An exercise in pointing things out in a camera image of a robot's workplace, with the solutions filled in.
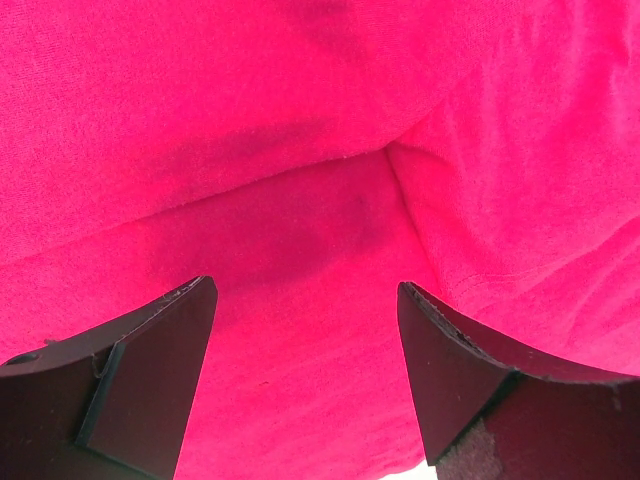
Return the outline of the magenta red t shirt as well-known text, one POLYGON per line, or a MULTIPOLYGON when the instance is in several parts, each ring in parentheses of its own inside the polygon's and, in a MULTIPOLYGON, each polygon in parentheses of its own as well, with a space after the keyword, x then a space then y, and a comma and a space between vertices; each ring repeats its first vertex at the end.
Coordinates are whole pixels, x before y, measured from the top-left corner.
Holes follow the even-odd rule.
POLYGON ((639 370, 635 1, 5 1, 1 355, 213 277, 181 479, 423 458, 402 281, 639 370))

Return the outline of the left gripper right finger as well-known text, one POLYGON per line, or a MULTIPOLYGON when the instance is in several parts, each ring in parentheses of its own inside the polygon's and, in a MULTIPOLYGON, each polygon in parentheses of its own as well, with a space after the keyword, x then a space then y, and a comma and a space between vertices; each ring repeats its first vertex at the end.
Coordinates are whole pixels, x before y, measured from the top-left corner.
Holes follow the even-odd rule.
POLYGON ((411 282, 398 324, 427 463, 441 479, 635 479, 639 380, 489 328, 411 282))

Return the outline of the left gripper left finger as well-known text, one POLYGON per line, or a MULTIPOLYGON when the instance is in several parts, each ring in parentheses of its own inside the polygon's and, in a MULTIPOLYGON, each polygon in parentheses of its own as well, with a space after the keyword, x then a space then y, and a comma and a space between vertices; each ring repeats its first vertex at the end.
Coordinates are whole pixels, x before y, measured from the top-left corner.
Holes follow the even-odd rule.
POLYGON ((175 475, 216 310, 200 276, 1 367, 5 479, 175 475))

